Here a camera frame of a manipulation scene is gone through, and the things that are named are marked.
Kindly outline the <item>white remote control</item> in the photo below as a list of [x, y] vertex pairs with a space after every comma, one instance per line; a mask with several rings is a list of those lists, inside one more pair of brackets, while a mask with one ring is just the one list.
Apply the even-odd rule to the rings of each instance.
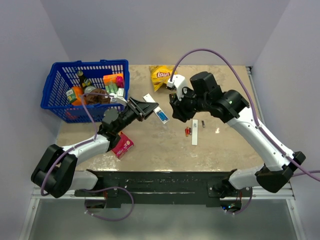
[[[155, 100], [153, 99], [153, 97], [148, 93], [148, 94], [146, 94], [146, 95], [144, 95], [143, 96], [143, 99], [144, 99], [144, 101], [145, 102], [147, 102], [147, 103], [156, 103], [155, 102]], [[163, 111], [159, 106], [157, 106], [154, 110], [153, 110], [153, 112], [157, 115], [157, 112], [158, 111]], [[167, 121], [161, 121], [163, 124], [166, 124], [166, 123], [168, 123], [169, 122], [169, 118], [168, 118], [168, 120]]]

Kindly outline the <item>white remote battery cover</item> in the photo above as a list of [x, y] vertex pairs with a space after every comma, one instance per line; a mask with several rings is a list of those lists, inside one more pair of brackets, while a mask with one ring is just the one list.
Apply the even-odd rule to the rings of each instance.
[[198, 145], [198, 120], [192, 120], [192, 137], [191, 137], [191, 145], [197, 146]]

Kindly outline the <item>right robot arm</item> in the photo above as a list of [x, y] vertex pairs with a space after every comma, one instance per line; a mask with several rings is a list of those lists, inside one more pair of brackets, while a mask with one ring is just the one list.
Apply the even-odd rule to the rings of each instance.
[[216, 191], [233, 197], [245, 187], [261, 186], [268, 192], [277, 193], [294, 175], [296, 164], [301, 165], [306, 156], [287, 147], [284, 152], [276, 149], [272, 142], [278, 146], [282, 143], [269, 130], [266, 130], [267, 136], [263, 135], [260, 130], [264, 125], [254, 121], [247, 100], [236, 90], [222, 91], [212, 73], [197, 73], [190, 78], [190, 83], [191, 88], [180, 74], [168, 80], [167, 88], [176, 91], [169, 96], [172, 117], [185, 123], [196, 113], [208, 112], [236, 130], [264, 162], [262, 166], [231, 171], [228, 178], [215, 186]]

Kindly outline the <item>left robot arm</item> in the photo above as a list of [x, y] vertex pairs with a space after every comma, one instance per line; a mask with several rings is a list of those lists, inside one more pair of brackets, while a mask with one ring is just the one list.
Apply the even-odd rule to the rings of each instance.
[[63, 196], [68, 190], [85, 189], [92, 196], [99, 196], [104, 184], [90, 171], [76, 171], [78, 164], [96, 155], [113, 150], [119, 143], [119, 133], [134, 120], [146, 120], [159, 106], [157, 102], [142, 102], [129, 98], [123, 111], [107, 109], [97, 133], [79, 143], [60, 147], [50, 145], [44, 152], [31, 175], [31, 181], [40, 187], [42, 196], [55, 198]]

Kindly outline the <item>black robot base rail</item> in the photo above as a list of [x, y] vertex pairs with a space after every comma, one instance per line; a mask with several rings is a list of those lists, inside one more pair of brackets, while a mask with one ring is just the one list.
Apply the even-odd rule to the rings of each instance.
[[106, 198], [107, 208], [122, 204], [231, 205], [232, 199], [250, 197], [252, 190], [224, 189], [229, 172], [95, 171], [93, 192], [76, 190], [76, 197]]

